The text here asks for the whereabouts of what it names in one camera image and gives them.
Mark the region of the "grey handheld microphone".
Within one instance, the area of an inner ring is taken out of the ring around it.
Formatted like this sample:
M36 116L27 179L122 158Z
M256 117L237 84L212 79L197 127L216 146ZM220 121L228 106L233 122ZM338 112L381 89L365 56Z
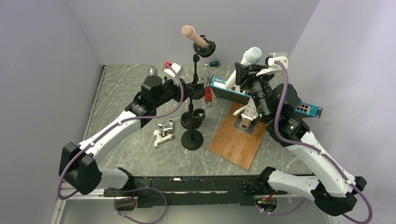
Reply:
M157 75L157 70L155 66L149 66L148 68L148 75L149 76L156 76Z

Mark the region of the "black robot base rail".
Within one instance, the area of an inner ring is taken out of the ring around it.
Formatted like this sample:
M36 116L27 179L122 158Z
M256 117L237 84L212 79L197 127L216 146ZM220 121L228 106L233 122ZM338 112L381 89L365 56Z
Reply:
M284 195L257 175L136 176L122 189L107 188L105 197L131 197L138 208L176 205L238 204L253 206L254 199Z

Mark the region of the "black front microphone stand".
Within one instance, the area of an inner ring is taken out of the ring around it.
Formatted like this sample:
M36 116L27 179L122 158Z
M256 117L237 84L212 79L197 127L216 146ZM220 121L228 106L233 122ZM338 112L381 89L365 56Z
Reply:
M201 125L205 119L205 110L203 108L197 108L193 112L185 112L181 116L182 127L187 129L182 137L181 143L185 149L197 150L203 144L203 135L197 128Z

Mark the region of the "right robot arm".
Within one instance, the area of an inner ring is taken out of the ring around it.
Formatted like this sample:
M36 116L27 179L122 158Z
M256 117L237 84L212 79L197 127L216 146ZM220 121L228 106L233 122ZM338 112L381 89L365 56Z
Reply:
M307 200L331 216L352 211L367 181L345 171L319 144L297 108L301 99L288 81L287 69L280 61L267 65L235 63L235 83L250 92L260 122L282 147L295 154L314 173L315 178L289 175L266 167L257 178L260 192L285 191Z

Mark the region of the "white microphone with stand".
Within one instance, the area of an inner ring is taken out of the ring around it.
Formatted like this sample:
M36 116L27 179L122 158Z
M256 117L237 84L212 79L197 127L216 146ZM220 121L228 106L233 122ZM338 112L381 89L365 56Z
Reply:
M262 57L262 50L259 47L251 47L249 48L242 57L241 64L244 67L248 67L252 64L257 64ZM236 69L232 72L231 76L227 79L225 84L225 89L230 90L236 84Z

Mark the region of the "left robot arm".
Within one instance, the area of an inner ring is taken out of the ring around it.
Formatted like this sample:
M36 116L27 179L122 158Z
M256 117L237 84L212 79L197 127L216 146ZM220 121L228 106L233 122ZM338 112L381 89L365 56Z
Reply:
M156 109L175 100L182 103L192 93L192 84L179 79L174 83L157 76L148 76L133 101L104 129L92 137L74 144L69 142L62 149L59 166L60 181L57 195L61 194L63 182L69 183L76 192L87 195L97 188L114 188L122 196L134 190L133 175L123 168L99 168L98 163L126 137L142 129L152 119L159 118Z

